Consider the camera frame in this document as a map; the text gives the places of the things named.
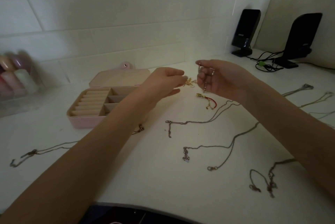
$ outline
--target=speaker base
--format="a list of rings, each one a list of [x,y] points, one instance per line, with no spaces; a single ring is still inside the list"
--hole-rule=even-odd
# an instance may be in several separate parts
[[[284,59],[283,57],[277,57],[277,58],[275,58],[274,59],[274,63],[276,65],[284,67],[285,69],[292,69],[292,68],[299,67],[299,65],[297,65],[297,64],[295,64],[293,62],[290,62],[289,60]]]
[[[238,57],[247,57],[249,55],[252,55],[252,49],[251,48],[241,48],[240,50],[233,51],[232,54]]]

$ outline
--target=black electronic device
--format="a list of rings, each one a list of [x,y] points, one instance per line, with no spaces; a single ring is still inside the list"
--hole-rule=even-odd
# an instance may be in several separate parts
[[[283,56],[275,58],[274,63],[286,69],[298,67],[289,60],[306,57],[312,52],[311,45],[321,18],[322,13],[308,13],[296,18],[292,24]]]
[[[232,40],[232,45],[241,49],[233,51],[232,54],[238,57],[246,57],[252,54],[250,44],[260,19],[260,10],[244,9],[242,11],[240,21]]]

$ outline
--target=jewelry box lid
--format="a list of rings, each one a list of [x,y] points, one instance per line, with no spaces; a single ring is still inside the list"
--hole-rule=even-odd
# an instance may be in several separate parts
[[[111,69],[99,72],[89,83],[90,87],[138,86],[150,75],[148,69]]]

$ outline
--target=person's left arm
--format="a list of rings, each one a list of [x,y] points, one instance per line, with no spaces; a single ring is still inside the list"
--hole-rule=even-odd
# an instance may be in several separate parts
[[[107,178],[112,162],[141,119],[162,98],[178,93],[182,70],[158,68],[74,147],[37,178],[0,223],[77,224]]]

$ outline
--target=white table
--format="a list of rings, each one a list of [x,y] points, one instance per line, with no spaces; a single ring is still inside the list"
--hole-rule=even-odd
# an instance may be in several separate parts
[[[260,51],[254,50],[254,57]],[[288,99],[297,105],[309,103],[326,91],[335,92],[335,75],[310,65],[263,73],[255,62],[231,54],[214,57],[235,62],[258,78],[285,93],[304,83],[314,90],[299,92]],[[198,67],[183,62],[171,67],[185,70],[195,78]],[[43,106],[35,111],[0,118],[0,209],[6,209],[65,150],[34,156],[17,168],[13,158],[32,149],[44,149],[82,138],[88,129],[73,129],[66,110],[88,83],[67,85],[47,91]],[[195,97],[198,87],[185,86],[180,94],[162,100],[144,124],[145,131],[132,136],[119,154],[111,178],[97,202],[128,205],[186,218],[200,223],[330,223],[335,220],[334,201],[299,163],[275,170],[275,198],[270,198],[261,177],[254,182],[262,193],[249,189],[249,170],[267,176],[275,161],[291,155],[262,126],[239,137],[228,162],[217,171],[227,149],[189,150],[190,162],[182,160],[183,147],[229,145],[234,135],[251,128],[256,120],[241,106],[232,107],[209,124],[172,125],[167,135],[166,120],[208,120],[215,111],[206,110],[207,101]],[[218,106],[226,100],[211,94]],[[306,112],[335,110],[335,97],[304,108]],[[322,120],[335,125],[335,115]]]

